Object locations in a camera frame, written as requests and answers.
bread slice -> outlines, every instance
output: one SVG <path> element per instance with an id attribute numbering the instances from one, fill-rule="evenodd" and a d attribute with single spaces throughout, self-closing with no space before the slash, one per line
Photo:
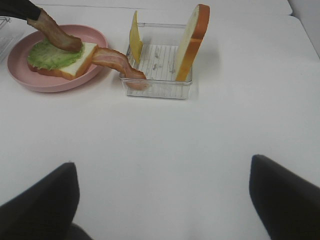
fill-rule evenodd
<path id="1" fill-rule="evenodd" d="M 198 4 L 187 25 L 174 59 L 175 80 L 185 81 L 207 31 L 210 7 Z"/>
<path id="2" fill-rule="evenodd" d="M 41 75 L 62 77 L 67 80 L 76 79 L 82 76 L 88 70 L 91 65 L 92 56 L 98 48 L 96 43 L 83 42 L 83 45 L 84 50 L 81 58 L 69 66 L 48 70 L 45 68 L 38 69 L 36 66 L 33 67 L 28 63 L 28 67 L 31 71 L 38 72 Z"/>

table surface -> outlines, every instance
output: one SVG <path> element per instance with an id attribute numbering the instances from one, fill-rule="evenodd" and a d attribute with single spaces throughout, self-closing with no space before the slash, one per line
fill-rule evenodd
<path id="1" fill-rule="evenodd" d="M 134 9 L 45 9 L 126 51 Z M 188 15 L 138 14 L 177 24 Z M 188 100 L 125 96 L 107 68 L 69 91 L 33 92 L 2 62 L 0 204 L 71 161 L 80 186 L 74 222 L 96 240 L 267 240 L 249 196 L 251 157 L 320 186 L 319 64 L 296 18 L 256 14 L 212 16 Z"/>
<path id="2" fill-rule="evenodd" d="M 149 10 L 187 10 L 191 11 L 196 4 L 206 4 L 212 11 L 223 13 L 252 13 L 291 15 L 292 8 L 288 0 L 33 0 L 39 5 L 90 6 L 99 8 L 129 8 Z"/>

yellow cheese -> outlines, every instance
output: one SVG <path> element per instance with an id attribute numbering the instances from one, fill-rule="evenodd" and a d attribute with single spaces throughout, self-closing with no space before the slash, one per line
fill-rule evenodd
<path id="1" fill-rule="evenodd" d="M 137 23 L 137 11 L 134 12 L 132 25 L 130 29 L 129 44 L 131 48 L 132 56 L 134 60 L 139 64 L 140 55 L 143 47 L 143 42 L 140 40 L 138 23 Z"/>

bread crust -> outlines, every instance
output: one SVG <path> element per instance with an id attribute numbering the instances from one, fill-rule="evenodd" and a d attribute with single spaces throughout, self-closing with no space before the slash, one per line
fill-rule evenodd
<path id="1" fill-rule="evenodd" d="M 51 76 L 51 77 L 61 77 L 61 78 L 67 79 L 67 80 L 73 80 L 73 79 L 76 79 L 76 78 L 82 76 L 83 74 L 85 74 L 87 72 L 87 70 L 89 69 L 89 67 L 91 65 L 92 56 L 97 49 L 98 49 L 98 45 L 96 45 L 94 47 L 93 51 L 91 51 L 91 53 L 85 58 L 82 65 L 76 71 L 75 75 L 72 75 L 68 72 L 63 72 L 60 69 L 51 69 L 51 70 L 48 70 L 45 68 L 38 69 L 36 66 L 34 67 L 31 64 L 29 64 L 28 61 L 27 61 L 27 65 L 31 71 L 38 72 L 41 75 Z"/>
<path id="2" fill-rule="evenodd" d="M 199 4 L 199 15 L 193 34 L 190 38 L 189 44 L 186 48 L 183 56 L 180 69 L 177 69 L 176 81 L 183 82 L 186 80 L 189 70 L 194 62 L 197 55 L 198 49 L 204 39 L 205 33 L 208 28 L 210 18 L 210 7 L 204 4 Z"/>

clear plastic container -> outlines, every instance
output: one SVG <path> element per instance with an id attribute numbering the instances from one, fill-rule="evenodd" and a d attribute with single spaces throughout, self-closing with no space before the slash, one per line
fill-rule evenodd
<path id="1" fill-rule="evenodd" d="M 0 16 L 0 63 L 6 58 L 12 47 L 23 35 L 21 31 L 12 31 L 10 22 L 10 17 Z"/>
<path id="2" fill-rule="evenodd" d="M 120 73 L 122 85 L 127 96 L 187 99 L 192 84 L 192 68 L 185 81 L 175 81 L 174 59 L 185 25 L 138 23 L 139 35 L 143 42 L 140 63 L 131 53 L 130 46 L 127 57 L 131 66 L 142 71 L 146 80 L 125 78 Z M 134 86 L 146 85 L 139 90 Z"/>

